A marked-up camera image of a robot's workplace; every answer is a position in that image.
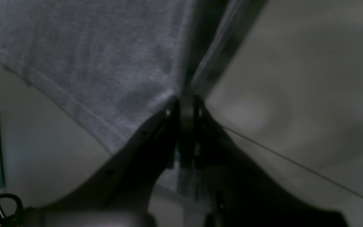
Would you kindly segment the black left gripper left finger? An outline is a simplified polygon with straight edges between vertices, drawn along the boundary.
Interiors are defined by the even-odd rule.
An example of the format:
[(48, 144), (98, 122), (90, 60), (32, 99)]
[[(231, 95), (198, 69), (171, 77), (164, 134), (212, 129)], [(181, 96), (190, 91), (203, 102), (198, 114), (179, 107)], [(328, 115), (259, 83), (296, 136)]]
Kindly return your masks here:
[(154, 221), (147, 213), (153, 187), (176, 146), (180, 105), (172, 97), (117, 154), (57, 203), (40, 221)]

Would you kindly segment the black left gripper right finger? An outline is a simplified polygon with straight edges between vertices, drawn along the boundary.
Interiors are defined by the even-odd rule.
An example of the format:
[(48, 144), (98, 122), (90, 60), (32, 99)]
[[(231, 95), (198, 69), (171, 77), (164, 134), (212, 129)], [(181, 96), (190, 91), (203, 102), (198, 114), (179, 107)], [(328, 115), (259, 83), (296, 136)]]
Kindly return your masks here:
[(292, 195), (246, 155), (194, 96), (197, 166), (213, 210), (206, 227), (347, 227), (344, 215), (317, 208)]

